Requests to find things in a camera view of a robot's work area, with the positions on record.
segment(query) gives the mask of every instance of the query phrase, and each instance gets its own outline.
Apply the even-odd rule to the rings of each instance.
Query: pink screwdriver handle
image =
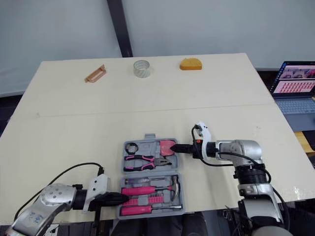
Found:
[[[137,188],[123,188],[122,194],[127,196],[132,195],[145,195],[155,193],[156,188],[154,186],[144,186],[144,187],[137,187]]]
[[[151,213],[152,206],[132,206],[124,207],[122,209],[122,215],[140,215],[145,213]]]

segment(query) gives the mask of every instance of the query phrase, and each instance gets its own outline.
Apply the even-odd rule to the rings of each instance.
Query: cable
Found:
[[[238,230],[238,228],[241,226],[241,223],[238,223],[237,225],[236,225],[236,228],[233,230],[233,233],[231,234],[231,236],[234,236],[235,235],[235,233],[237,232],[237,230]]]
[[[282,206],[283,206],[283,211],[284,211],[284,216],[285,216],[285,221],[284,221],[284,228],[286,230],[290,230],[290,214],[289,214],[289,208],[287,207],[286,203],[284,202],[284,199],[281,197],[281,195],[277,192],[277,190],[273,187],[275,194],[278,196],[280,199]]]
[[[70,171],[70,170],[72,170],[72,169],[74,169],[74,168],[76,168],[76,167],[85,166],[85,165],[96,165],[96,166],[98,166],[99,169],[98,169],[97,175],[100,175],[100,174],[103,174],[103,173],[104,173],[104,168],[103,168],[101,165],[99,165],[98,163],[95,163],[95,162],[85,162],[85,163],[81,163],[81,164],[77,164],[77,165],[75,165],[75,166],[72,166],[72,167],[66,169],[65,171],[61,172],[59,175],[57,175],[57,177],[55,177],[52,181],[50,181],[48,185],[50,185],[50,184],[52,184],[53,182],[55,182],[56,179],[58,179],[58,178],[59,178],[60,176],[62,176],[64,173],[66,173],[66,172],[68,172],[68,171]],[[34,196],[32,196],[25,204],[23,204],[23,205],[18,209],[18,211],[15,213],[14,220],[16,220],[16,219],[18,218],[20,211],[21,211],[28,203],[30,203],[31,200],[33,200],[38,194],[40,194],[40,192],[41,192],[43,189],[44,189],[44,188],[42,188],[41,190],[39,190]]]
[[[198,127],[198,125],[195,125],[192,129],[191,129],[191,135],[192,135],[192,143],[195,147],[196,152],[198,153],[199,159],[202,161],[202,163],[204,163],[207,166],[214,166],[214,167],[221,167],[221,166],[233,166],[233,164],[210,164],[208,162],[206,162],[202,156],[200,156],[197,144],[196,144],[196,138],[195,138],[195,134],[193,133],[193,131]]]
[[[237,153],[233,153],[233,152],[226,152],[226,151],[222,151],[222,152],[218,152],[218,154],[226,154],[226,155],[232,155],[232,156],[238,156],[238,157],[242,157],[244,159],[247,159],[249,161],[251,161],[252,163],[254,163],[255,165],[259,165],[258,162],[256,162],[254,159],[245,156],[245,155],[241,155],[241,154],[237,154]],[[265,168],[258,168],[258,167],[253,167],[254,169],[259,169],[262,170],[267,176],[268,176],[268,183],[271,182],[271,175],[270,173],[265,169]]]
[[[231,156],[242,157],[242,158],[244,158],[244,159],[247,159],[247,160],[251,161],[251,162],[254,163],[255,165],[259,165],[259,163],[256,162],[254,159],[251,159],[250,157],[244,156],[244,155],[242,155],[242,154],[233,153],[233,152],[228,152],[228,151],[217,152],[217,154],[226,154],[226,155],[231,155]]]

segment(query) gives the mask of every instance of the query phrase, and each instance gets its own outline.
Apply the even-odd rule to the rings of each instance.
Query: pink pliers handle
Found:
[[[130,171],[143,171],[143,170],[153,170],[156,166],[154,164],[154,156],[142,156],[142,155],[134,155],[134,156],[125,156],[126,161],[131,160],[145,160],[149,161],[149,164],[145,164],[140,167],[124,167],[124,171],[130,172]]]

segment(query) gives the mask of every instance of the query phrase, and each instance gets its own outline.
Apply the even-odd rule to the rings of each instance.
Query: pink tool handle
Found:
[[[163,202],[164,202],[163,196],[149,197],[149,204],[163,203]]]
[[[122,215],[140,215],[145,213],[151,213],[152,206],[132,206],[123,207]]]
[[[155,193],[156,188],[154,186],[144,186],[144,187],[137,187],[137,188],[123,188],[122,194],[127,196],[132,195],[145,195]]]
[[[164,199],[163,199],[163,196],[149,197],[148,202],[149,202],[149,204],[163,203]],[[137,205],[138,205],[138,199],[130,199],[128,202],[123,203],[124,207],[137,206]]]

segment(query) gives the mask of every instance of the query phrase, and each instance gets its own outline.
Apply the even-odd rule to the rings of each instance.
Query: orange object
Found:
[[[99,69],[97,69],[92,74],[90,74],[88,77],[86,77],[84,79],[84,81],[85,81],[85,83],[87,83],[87,82],[95,83],[97,80],[100,79],[100,77],[102,77],[105,74],[106,74],[105,65],[101,65],[99,67]]]
[[[201,70],[202,63],[197,58],[185,58],[179,67],[181,70]]]

